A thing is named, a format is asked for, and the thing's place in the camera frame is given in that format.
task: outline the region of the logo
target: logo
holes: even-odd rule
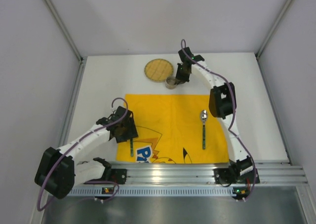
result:
[[[150,145],[148,145],[148,146],[145,146],[142,148],[138,148],[136,150],[136,154],[137,154],[137,158],[136,158],[137,162],[150,163],[150,158],[153,155],[153,150],[152,150],[152,147]]]

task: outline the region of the white table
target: white table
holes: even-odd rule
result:
[[[233,82],[237,98],[237,125],[244,144],[256,161],[288,161],[270,101],[253,53],[201,54],[214,72]],[[193,75],[190,82],[169,90],[164,83],[145,77],[152,59],[170,61],[177,70],[178,54],[89,56],[69,132],[72,141],[99,118],[111,113],[111,101],[125,94],[206,94],[209,91]],[[115,161],[117,145],[112,140],[89,155]]]

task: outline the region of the wall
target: wall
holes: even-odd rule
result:
[[[316,197],[316,2],[296,0],[261,65],[272,90],[289,150],[304,167]]]
[[[285,0],[52,0],[83,56],[256,52]]]
[[[28,222],[42,153],[56,146],[78,61],[42,0],[0,0],[1,223]]]

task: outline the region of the utensil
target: utensil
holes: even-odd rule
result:
[[[199,115],[200,119],[203,123],[203,140],[202,140],[202,148],[205,150],[205,122],[207,121],[208,115],[206,110],[202,110],[201,114]]]

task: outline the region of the yellow placemat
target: yellow placemat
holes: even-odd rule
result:
[[[206,122],[206,149],[202,149],[200,112],[208,111],[207,95],[127,94],[139,137],[118,144],[117,161],[156,163],[219,163],[229,156],[224,132],[210,113]]]

